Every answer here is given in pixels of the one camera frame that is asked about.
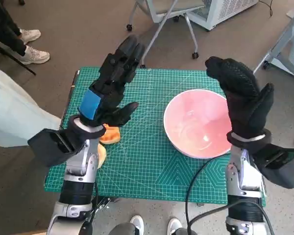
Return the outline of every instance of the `person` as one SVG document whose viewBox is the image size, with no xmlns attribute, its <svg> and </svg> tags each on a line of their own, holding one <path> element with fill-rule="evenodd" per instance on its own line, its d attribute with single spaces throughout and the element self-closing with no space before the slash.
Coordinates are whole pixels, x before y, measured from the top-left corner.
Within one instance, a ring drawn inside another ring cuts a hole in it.
<svg viewBox="0 0 294 235">
<path fill-rule="evenodd" d="M 42 64 L 50 59 L 50 54 L 36 50 L 26 44 L 41 36 L 39 30 L 25 30 L 17 26 L 0 1 L 0 42 L 17 52 L 19 60 L 25 64 Z"/>
<path fill-rule="evenodd" d="M 135 215 L 129 223 L 122 223 L 114 227 L 109 235 L 144 235 L 144 221 Z M 182 228 L 182 223 L 177 218 L 172 218 L 168 223 L 167 235 L 188 235 L 187 229 Z"/>
</svg>

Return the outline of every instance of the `green cutting mat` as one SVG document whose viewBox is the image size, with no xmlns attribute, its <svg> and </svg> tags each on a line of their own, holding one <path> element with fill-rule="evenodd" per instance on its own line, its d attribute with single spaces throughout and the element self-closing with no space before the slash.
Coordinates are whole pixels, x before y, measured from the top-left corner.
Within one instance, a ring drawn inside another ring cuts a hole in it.
<svg viewBox="0 0 294 235">
<path fill-rule="evenodd" d="M 77 109 L 88 86 L 99 76 L 98 68 L 84 67 L 75 80 L 64 126 Z M 166 137 L 163 114 L 177 94 L 189 89 L 207 89 L 223 95 L 218 82 L 205 71 L 137 70 L 128 84 L 122 105 L 139 102 L 132 120 L 121 128 L 121 141 L 106 146 L 107 159 L 98 170 L 101 196 L 184 201 L 194 174 L 205 163 L 180 154 Z M 212 161 L 196 181 L 190 200 L 226 204 L 224 168 L 229 156 Z M 65 165 L 50 169 L 46 191 L 59 192 Z"/>
</svg>

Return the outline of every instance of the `black pants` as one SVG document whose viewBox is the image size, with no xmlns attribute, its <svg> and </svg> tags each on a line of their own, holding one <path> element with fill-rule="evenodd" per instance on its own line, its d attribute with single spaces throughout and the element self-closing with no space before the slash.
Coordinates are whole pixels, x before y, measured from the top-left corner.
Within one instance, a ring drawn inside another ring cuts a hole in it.
<svg viewBox="0 0 294 235">
<path fill-rule="evenodd" d="M 20 29 L 12 20 L 10 14 L 0 2 L 0 42 L 10 47 L 19 55 L 25 55 L 26 46 L 24 42 L 18 38 Z"/>
<path fill-rule="evenodd" d="M 131 223 L 123 223 L 114 227 L 109 235 L 139 235 L 139 230 Z M 187 235 L 187 229 L 178 229 L 173 235 Z"/>
</svg>

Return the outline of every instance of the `blue tape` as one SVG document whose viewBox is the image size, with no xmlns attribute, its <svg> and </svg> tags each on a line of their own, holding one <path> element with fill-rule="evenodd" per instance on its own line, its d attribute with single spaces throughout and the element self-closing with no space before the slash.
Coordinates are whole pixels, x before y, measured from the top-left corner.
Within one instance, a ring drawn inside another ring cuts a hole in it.
<svg viewBox="0 0 294 235">
<path fill-rule="evenodd" d="M 83 114 L 86 118 L 93 120 L 100 101 L 101 98 L 88 89 L 84 94 L 82 103 L 79 106 L 81 114 Z"/>
</svg>

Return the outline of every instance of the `pink bowl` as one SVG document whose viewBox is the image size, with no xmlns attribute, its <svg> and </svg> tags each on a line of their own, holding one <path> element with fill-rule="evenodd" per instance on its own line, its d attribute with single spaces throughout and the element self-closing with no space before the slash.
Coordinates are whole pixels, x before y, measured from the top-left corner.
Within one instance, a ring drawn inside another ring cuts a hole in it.
<svg viewBox="0 0 294 235">
<path fill-rule="evenodd" d="M 213 158 L 230 150 L 226 99 L 207 90 L 178 94 L 167 105 L 164 126 L 177 150 L 192 158 Z"/>
</svg>

